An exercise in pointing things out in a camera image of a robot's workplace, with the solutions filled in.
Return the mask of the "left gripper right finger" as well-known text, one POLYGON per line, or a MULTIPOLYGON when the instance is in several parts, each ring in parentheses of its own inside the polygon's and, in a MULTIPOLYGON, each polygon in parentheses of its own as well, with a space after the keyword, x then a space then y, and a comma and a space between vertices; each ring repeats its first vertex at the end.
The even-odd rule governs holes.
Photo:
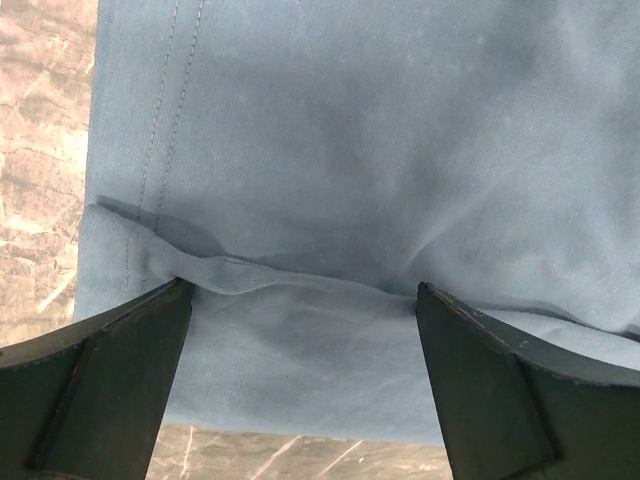
POLYGON ((418 286, 416 319, 456 479, 636 479, 639 373, 418 286))

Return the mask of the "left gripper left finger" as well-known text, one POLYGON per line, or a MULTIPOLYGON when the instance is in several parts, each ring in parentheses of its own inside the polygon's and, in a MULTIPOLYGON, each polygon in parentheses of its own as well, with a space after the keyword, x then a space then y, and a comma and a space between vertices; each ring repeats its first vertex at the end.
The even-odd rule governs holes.
POLYGON ((145 478, 192 294, 192 284, 172 280, 2 348, 2 478, 145 478))

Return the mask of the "blue t shirt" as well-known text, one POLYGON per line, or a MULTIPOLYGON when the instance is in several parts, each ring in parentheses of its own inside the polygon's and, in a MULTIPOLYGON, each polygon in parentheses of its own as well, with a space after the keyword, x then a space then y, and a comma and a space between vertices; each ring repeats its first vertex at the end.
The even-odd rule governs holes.
POLYGON ((180 277, 165 418, 441 440, 432 283, 639 365, 635 1, 103 1, 74 316, 180 277))

